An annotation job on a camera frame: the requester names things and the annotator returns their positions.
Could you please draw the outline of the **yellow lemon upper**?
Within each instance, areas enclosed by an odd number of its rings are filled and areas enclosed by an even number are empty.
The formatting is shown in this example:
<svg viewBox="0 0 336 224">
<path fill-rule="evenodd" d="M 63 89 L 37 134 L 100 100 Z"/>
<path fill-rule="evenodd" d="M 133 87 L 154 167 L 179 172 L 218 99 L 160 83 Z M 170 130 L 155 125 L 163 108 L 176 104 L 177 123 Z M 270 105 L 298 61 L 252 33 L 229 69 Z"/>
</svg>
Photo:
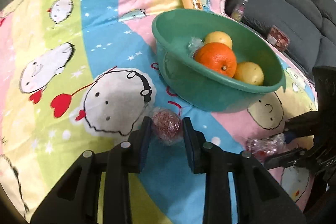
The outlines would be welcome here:
<svg viewBox="0 0 336 224">
<path fill-rule="evenodd" d="M 222 43 L 228 46 L 230 49 L 232 48 L 232 45 L 233 45 L 231 37 L 227 33 L 222 32 L 222 31 L 214 31 L 214 32 L 207 34 L 207 36 L 205 37 L 204 43 L 205 44 Z"/>
</svg>

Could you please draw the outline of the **red candy ball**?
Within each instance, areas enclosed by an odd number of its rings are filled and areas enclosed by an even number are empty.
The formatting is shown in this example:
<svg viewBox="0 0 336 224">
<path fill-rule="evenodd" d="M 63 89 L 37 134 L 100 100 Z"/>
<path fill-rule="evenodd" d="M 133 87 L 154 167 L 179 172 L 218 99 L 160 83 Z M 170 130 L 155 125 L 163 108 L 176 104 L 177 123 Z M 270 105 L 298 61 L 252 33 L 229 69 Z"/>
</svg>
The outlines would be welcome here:
<svg viewBox="0 0 336 224">
<path fill-rule="evenodd" d="M 262 139 L 249 138 L 245 150 L 250 152 L 258 161 L 264 162 L 267 157 L 282 153 L 285 146 L 284 134 L 276 134 Z"/>
</svg>

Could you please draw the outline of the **yellow lemon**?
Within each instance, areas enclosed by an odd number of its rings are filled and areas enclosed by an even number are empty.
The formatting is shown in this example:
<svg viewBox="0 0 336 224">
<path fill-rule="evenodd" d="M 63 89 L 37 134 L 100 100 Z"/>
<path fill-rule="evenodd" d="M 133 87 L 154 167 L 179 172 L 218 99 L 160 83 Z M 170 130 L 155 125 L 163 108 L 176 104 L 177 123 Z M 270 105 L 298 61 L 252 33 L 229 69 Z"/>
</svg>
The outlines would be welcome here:
<svg viewBox="0 0 336 224">
<path fill-rule="evenodd" d="M 214 31 L 214 32 L 207 34 L 207 36 L 205 37 L 204 43 L 205 44 L 222 43 L 228 46 L 230 49 L 232 48 L 232 45 L 233 45 L 231 37 L 227 33 L 222 32 L 222 31 Z"/>
<path fill-rule="evenodd" d="M 237 64 L 234 79 L 246 84 L 262 86 L 264 73 L 261 67 L 253 62 L 240 62 Z"/>
</svg>

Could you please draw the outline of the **red patterned box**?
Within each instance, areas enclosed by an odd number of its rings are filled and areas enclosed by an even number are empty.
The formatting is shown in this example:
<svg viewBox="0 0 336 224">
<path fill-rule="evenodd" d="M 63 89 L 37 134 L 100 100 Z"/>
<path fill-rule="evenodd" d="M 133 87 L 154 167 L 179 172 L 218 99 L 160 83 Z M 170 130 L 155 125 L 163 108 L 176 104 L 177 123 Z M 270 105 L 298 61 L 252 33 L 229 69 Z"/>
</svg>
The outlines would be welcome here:
<svg viewBox="0 0 336 224">
<path fill-rule="evenodd" d="M 288 36 L 276 26 L 271 27 L 266 41 L 280 52 L 284 52 L 290 44 Z"/>
</svg>

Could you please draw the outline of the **grey sofa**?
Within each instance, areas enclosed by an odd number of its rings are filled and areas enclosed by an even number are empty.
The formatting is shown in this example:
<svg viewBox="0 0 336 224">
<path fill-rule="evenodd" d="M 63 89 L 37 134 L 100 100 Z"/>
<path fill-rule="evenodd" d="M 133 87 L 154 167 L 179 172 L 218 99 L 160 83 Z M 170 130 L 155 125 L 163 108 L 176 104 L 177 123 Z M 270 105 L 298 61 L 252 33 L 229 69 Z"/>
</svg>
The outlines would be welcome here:
<svg viewBox="0 0 336 224">
<path fill-rule="evenodd" d="M 248 0 L 242 22 L 264 38 L 284 33 L 285 55 L 309 79 L 314 67 L 335 67 L 335 0 Z"/>
</svg>

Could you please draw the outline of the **colourful cartoon bed sheet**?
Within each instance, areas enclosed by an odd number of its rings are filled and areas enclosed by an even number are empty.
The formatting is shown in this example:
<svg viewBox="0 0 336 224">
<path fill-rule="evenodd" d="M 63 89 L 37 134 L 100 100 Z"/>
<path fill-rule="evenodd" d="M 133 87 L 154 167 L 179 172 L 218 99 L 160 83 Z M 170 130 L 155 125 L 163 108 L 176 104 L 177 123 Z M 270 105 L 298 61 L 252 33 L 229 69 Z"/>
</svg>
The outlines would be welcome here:
<svg viewBox="0 0 336 224">
<path fill-rule="evenodd" d="M 203 12 L 164 25 L 191 61 L 196 38 L 235 23 L 226 0 L 201 0 Z M 85 150 L 106 151 L 125 141 L 153 110 L 190 117 L 194 128 L 238 153 L 248 138 L 281 132 L 288 118 L 317 108 L 307 78 L 276 55 L 285 87 L 240 111 L 216 113 L 187 101 L 229 94 L 185 76 L 167 83 L 151 31 L 155 17 L 181 11 L 181 0 L 13 0 L 1 10 L 1 186 L 21 220 L 40 203 Z"/>
</svg>

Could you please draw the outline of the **yellow lemon lower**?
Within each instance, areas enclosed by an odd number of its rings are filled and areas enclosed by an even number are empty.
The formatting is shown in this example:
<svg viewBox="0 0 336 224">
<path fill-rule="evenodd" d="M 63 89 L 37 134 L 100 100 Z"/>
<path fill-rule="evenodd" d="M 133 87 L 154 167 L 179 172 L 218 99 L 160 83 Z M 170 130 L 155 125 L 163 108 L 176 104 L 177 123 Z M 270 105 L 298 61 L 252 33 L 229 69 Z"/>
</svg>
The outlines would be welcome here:
<svg viewBox="0 0 336 224">
<path fill-rule="evenodd" d="M 253 62 L 240 62 L 237 64 L 234 79 L 246 84 L 262 86 L 264 73 L 261 67 Z"/>
</svg>

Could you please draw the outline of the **large orange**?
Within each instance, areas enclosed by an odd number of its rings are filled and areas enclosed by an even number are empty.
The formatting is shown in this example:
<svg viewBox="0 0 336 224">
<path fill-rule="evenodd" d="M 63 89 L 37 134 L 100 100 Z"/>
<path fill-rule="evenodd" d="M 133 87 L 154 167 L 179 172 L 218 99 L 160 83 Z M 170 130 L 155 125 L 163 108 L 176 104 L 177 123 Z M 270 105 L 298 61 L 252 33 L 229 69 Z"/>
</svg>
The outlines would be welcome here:
<svg viewBox="0 0 336 224">
<path fill-rule="evenodd" d="M 194 60 L 221 75 L 234 77 L 236 56 L 230 47 L 222 43 L 208 43 L 194 54 Z"/>
</svg>

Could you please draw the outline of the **small jar on sofa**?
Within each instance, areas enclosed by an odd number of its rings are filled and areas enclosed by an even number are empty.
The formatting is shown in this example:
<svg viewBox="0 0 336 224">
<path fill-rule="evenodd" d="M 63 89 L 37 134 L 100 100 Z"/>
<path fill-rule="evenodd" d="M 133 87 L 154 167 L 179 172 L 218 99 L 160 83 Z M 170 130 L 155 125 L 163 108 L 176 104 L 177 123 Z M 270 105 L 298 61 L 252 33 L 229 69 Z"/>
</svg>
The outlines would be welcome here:
<svg viewBox="0 0 336 224">
<path fill-rule="evenodd" d="M 237 22 L 240 22 L 243 14 L 244 14 L 244 10 L 245 10 L 245 5 L 247 4 L 248 0 L 238 0 L 235 8 L 233 9 L 232 13 L 231 13 L 231 18 Z"/>
</svg>

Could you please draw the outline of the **green plastic basin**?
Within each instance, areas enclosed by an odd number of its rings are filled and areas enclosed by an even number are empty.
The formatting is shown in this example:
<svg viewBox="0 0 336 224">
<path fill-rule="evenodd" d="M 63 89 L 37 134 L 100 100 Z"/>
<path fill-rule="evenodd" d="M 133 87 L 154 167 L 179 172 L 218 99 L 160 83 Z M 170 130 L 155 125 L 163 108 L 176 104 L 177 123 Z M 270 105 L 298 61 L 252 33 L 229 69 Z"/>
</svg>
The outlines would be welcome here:
<svg viewBox="0 0 336 224">
<path fill-rule="evenodd" d="M 268 43 L 244 25 L 213 12 L 175 9 L 157 15 L 151 25 L 159 71 L 169 87 L 188 103 L 209 112 L 234 113 L 266 94 L 286 87 L 284 69 Z M 227 33 L 237 61 L 258 64 L 264 84 L 254 86 L 220 75 L 192 58 L 192 38 Z"/>
</svg>

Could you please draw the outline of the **wrapped candy in basin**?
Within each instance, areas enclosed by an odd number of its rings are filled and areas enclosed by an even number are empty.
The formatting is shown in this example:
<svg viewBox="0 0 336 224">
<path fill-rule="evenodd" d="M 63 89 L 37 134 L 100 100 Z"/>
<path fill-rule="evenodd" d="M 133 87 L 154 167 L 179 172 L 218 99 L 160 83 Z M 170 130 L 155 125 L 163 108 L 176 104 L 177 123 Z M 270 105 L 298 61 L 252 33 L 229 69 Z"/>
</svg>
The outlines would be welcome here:
<svg viewBox="0 0 336 224">
<path fill-rule="evenodd" d="M 191 58 L 194 58 L 195 53 L 204 46 L 204 42 L 201 38 L 192 37 L 187 45 L 189 55 Z"/>
</svg>

